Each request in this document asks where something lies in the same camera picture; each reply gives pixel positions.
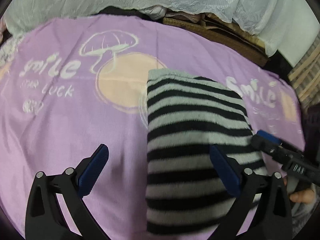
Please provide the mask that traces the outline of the person's hand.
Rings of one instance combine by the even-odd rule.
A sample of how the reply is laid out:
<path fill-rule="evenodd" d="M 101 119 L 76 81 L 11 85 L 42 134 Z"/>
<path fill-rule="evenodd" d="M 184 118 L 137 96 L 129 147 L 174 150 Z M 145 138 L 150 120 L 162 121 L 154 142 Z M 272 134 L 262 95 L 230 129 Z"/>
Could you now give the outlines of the person's hand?
<path fill-rule="evenodd" d="M 284 184 L 286 186 L 289 199 L 293 203 L 311 204 L 314 201 L 315 188 L 312 183 L 299 180 L 293 176 L 285 176 Z"/>

